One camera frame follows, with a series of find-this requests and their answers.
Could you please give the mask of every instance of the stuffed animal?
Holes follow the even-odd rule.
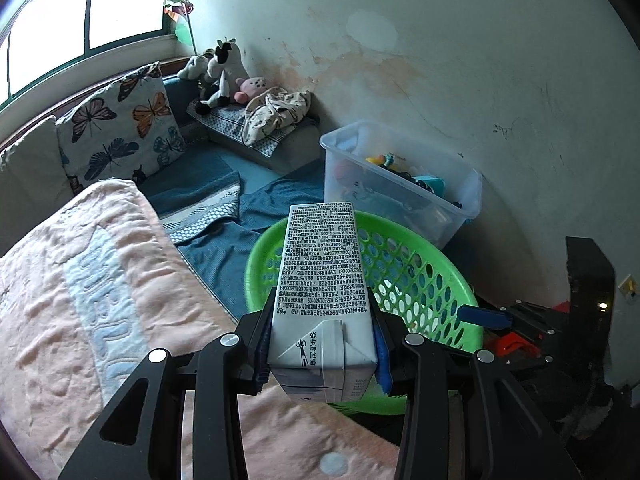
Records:
[[[198,96],[200,100],[206,101],[215,92],[218,91],[219,86],[217,82],[214,82],[207,75],[207,65],[209,60],[215,56],[215,50],[208,48],[201,56],[191,56],[187,65],[181,70],[178,70],[178,79],[184,79],[189,81],[198,81]]]
[[[236,103],[244,105],[251,99],[273,88],[274,84],[263,77],[252,77],[251,79],[236,79],[236,84],[240,87],[240,91],[236,92],[234,99]]]
[[[222,73],[226,76],[225,89],[220,85],[220,77]],[[209,60],[207,65],[207,78],[213,82],[218,82],[218,90],[215,91],[208,99],[201,100],[196,104],[196,113],[206,115],[213,107],[228,105],[231,100],[235,100],[236,92],[240,90],[236,79],[248,79],[242,59],[240,49],[236,45],[236,40],[218,40],[218,46],[214,51],[213,58]]]

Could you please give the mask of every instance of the pink stuffed toy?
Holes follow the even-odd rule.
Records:
[[[240,91],[234,94],[234,100],[241,105],[247,104],[254,97],[273,87],[273,83],[263,77],[252,77],[249,79],[236,79],[236,84]]]

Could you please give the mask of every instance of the window frame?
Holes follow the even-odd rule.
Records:
[[[18,90],[15,93],[11,92],[11,80],[10,80],[10,72],[9,72],[9,57],[11,56],[11,32],[9,31],[9,34],[6,37],[7,55],[6,55],[6,67],[4,67],[4,69],[6,70],[6,89],[7,89],[8,98],[4,102],[0,103],[0,111],[2,111],[6,106],[11,104],[18,97],[20,97],[21,95],[23,95],[26,92],[28,92],[34,86],[36,86],[37,84],[43,82],[48,77],[54,75],[57,72],[60,72],[61,70],[64,70],[65,68],[68,68],[68,67],[74,65],[75,63],[77,63],[79,61],[88,59],[88,58],[90,58],[92,56],[95,56],[97,54],[101,54],[102,52],[106,52],[107,50],[111,50],[113,48],[124,46],[124,45],[129,44],[129,43],[135,43],[137,41],[149,40],[151,38],[158,38],[159,36],[167,36],[167,35],[170,35],[172,33],[171,32],[172,20],[171,20],[171,18],[169,18],[168,14],[163,13],[162,14],[162,28],[159,28],[158,30],[151,30],[149,32],[143,32],[141,34],[136,34],[135,36],[127,36],[126,38],[121,38],[120,40],[111,41],[111,43],[105,43],[105,44],[97,46],[95,48],[89,48],[89,27],[90,27],[90,22],[91,22],[91,19],[90,19],[91,12],[90,11],[91,11],[91,0],[86,0],[86,5],[84,7],[84,54],[82,54],[82,56],[78,56],[78,57],[75,57],[73,59],[70,59],[66,63],[63,63],[62,65],[59,65],[59,66],[53,68],[52,70],[49,70],[47,73],[44,73],[43,75],[41,75],[37,79],[34,79],[27,86],[21,88],[20,90]]]

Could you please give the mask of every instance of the clear plastic container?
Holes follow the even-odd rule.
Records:
[[[482,175],[458,155],[434,149],[426,138],[359,121],[324,134],[320,145],[326,150],[325,202],[353,202],[354,209],[402,224],[439,249],[480,212]],[[444,179],[444,199],[365,160],[386,153],[404,158],[403,169],[412,176]]]

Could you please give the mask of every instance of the blue gripper pad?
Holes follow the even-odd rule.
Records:
[[[510,328],[513,322],[513,318],[505,312],[468,305],[460,306],[456,316],[460,321],[479,325],[489,330],[504,330]]]
[[[373,326],[373,337],[376,342],[376,352],[378,354],[378,367],[376,368],[376,382],[382,391],[388,394],[391,391],[391,368],[389,364],[389,352],[382,337],[382,331],[378,325]]]
[[[262,387],[269,380],[269,374],[271,370],[267,364],[267,356],[269,355],[269,341],[271,339],[271,322],[267,323],[264,327],[262,335],[260,336],[260,346],[258,346],[258,365],[254,370],[255,386],[259,392],[262,391]]]

